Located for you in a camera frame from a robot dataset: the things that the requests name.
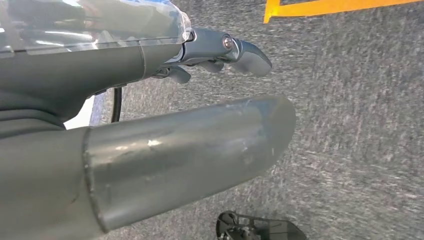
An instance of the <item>bolt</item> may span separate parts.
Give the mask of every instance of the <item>bolt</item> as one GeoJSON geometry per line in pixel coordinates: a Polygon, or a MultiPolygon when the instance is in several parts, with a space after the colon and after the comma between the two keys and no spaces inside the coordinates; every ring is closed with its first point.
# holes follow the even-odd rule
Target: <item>bolt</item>
{"type": "Polygon", "coordinates": [[[225,36],[222,43],[225,49],[230,50],[233,47],[233,40],[229,36],[225,36]]]}

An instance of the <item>transparent plastic cover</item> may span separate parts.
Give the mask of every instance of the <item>transparent plastic cover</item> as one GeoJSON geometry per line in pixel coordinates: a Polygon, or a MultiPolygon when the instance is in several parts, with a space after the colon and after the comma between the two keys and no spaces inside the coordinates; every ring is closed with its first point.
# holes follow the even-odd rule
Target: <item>transparent plastic cover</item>
{"type": "Polygon", "coordinates": [[[190,29],[169,0],[0,0],[0,57],[181,44],[190,29]]]}

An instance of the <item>cable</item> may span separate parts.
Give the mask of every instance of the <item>cable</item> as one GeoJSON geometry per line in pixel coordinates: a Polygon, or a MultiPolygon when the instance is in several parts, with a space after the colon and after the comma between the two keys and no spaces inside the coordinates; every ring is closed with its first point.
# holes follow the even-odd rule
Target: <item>cable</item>
{"type": "Polygon", "coordinates": [[[119,122],[121,117],[122,107],[122,87],[113,89],[113,111],[112,111],[112,123],[119,122]]]}

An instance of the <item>yellow line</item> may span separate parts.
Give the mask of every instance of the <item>yellow line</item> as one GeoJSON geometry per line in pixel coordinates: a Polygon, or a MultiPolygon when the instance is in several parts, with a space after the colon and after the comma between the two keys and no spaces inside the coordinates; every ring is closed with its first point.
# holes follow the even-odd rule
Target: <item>yellow line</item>
{"type": "Polygon", "coordinates": [[[263,23],[269,23],[271,17],[317,16],[421,1],[424,0],[314,0],[280,5],[280,0],[267,0],[263,23]]]}

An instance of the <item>gray carpet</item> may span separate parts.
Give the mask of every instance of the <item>gray carpet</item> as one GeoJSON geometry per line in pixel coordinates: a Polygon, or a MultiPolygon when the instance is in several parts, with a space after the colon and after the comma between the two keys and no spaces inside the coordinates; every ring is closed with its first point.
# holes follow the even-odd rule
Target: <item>gray carpet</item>
{"type": "MultiPolygon", "coordinates": [[[[288,217],[311,240],[424,239],[424,2],[270,24],[265,0],[174,2],[193,25],[260,46],[274,70],[255,78],[189,68],[186,85],[134,83],[122,118],[285,95],[296,133],[266,175],[105,240],[214,240],[225,210],[288,217]]],[[[110,92],[96,99],[93,124],[109,120],[111,103],[110,92]]]]}

